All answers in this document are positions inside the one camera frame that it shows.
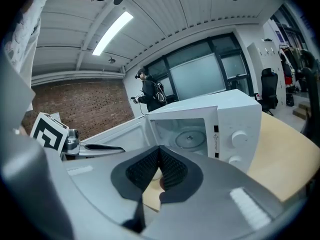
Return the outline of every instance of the black chair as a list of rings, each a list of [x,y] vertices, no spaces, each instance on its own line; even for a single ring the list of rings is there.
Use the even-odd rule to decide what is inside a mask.
[[[320,106],[317,81],[310,68],[305,67],[301,72],[305,78],[311,112],[309,114],[306,110],[306,119],[301,133],[320,148]]]
[[[261,73],[261,83],[262,83],[262,99],[258,102],[262,106],[262,111],[269,113],[271,116],[270,109],[275,109],[278,104],[277,99],[277,84],[278,84],[278,74],[273,73],[271,68],[266,68],[262,70]]]

